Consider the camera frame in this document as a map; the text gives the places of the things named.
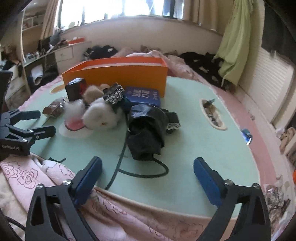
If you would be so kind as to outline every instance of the window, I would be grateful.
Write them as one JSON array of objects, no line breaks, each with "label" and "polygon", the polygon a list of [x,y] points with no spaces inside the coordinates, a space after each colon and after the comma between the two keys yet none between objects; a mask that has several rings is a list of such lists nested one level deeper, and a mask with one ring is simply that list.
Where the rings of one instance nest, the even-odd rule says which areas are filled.
[{"label": "window", "polygon": [[63,0],[60,26],[68,29],[121,16],[156,15],[182,18],[184,0]]}]

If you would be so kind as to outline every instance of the white louvered panel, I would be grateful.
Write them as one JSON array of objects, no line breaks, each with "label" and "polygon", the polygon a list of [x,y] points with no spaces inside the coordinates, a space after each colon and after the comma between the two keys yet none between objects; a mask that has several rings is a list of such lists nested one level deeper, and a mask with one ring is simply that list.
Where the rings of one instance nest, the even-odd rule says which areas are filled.
[{"label": "white louvered panel", "polygon": [[296,111],[296,77],[294,77],[288,96],[273,121],[275,128],[286,127]]},{"label": "white louvered panel", "polygon": [[264,2],[257,0],[252,15],[249,56],[239,85],[271,122],[288,94],[294,67],[261,48],[263,26]]}]

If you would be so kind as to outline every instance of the blue gripper pad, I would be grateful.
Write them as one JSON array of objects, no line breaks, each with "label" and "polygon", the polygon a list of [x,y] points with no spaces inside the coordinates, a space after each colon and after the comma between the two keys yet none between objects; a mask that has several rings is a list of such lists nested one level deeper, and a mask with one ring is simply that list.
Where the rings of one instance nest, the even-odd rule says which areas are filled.
[{"label": "blue gripper pad", "polygon": [[201,157],[194,160],[193,170],[210,203],[219,207],[227,191],[223,178],[218,172],[212,170]]},{"label": "blue gripper pad", "polygon": [[72,180],[71,196],[76,207],[85,204],[92,188],[103,169],[102,160],[94,156],[85,169],[80,170]]}]

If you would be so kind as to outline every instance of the red box on desk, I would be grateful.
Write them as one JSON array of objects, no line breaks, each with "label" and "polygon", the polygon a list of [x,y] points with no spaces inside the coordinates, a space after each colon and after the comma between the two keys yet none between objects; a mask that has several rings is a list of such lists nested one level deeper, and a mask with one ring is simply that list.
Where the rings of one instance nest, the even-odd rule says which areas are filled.
[{"label": "red box on desk", "polygon": [[162,58],[121,57],[84,61],[62,74],[64,84],[84,78],[87,85],[118,83],[127,86],[157,89],[165,95],[168,67]]}]

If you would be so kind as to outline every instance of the light green table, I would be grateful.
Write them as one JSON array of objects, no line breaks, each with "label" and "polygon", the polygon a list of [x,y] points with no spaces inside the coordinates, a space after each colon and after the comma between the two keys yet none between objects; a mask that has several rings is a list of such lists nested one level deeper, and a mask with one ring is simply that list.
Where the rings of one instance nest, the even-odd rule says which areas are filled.
[{"label": "light green table", "polygon": [[[27,110],[40,110],[58,97],[66,96],[63,90],[56,94],[44,93]],[[215,98],[215,106],[228,129],[221,131],[209,125],[202,114],[200,99]],[[165,138],[161,156],[155,157],[169,168],[166,176],[159,178],[137,178],[121,172],[154,175],[164,168],[152,161],[135,161],[123,146],[126,134],[124,118],[120,124],[108,131],[82,130],[68,133],[65,137],[64,119],[50,119],[46,125],[57,129],[55,137],[37,141],[31,151],[44,159],[62,160],[72,171],[83,169],[93,156],[103,161],[103,173],[97,185],[105,188],[117,175],[109,191],[125,198],[168,211],[212,217],[216,207],[211,205],[194,172],[193,161],[202,157],[208,165],[219,172],[224,179],[231,179],[237,185],[251,186],[259,182],[259,172],[249,147],[234,120],[219,98],[207,86],[186,79],[168,77],[162,108],[176,112],[181,128]],[[28,129],[44,124],[46,118],[22,121],[17,127]],[[118,164],[121,154],[122,162]],[[233,217],[238,216],[239,207]]]}]

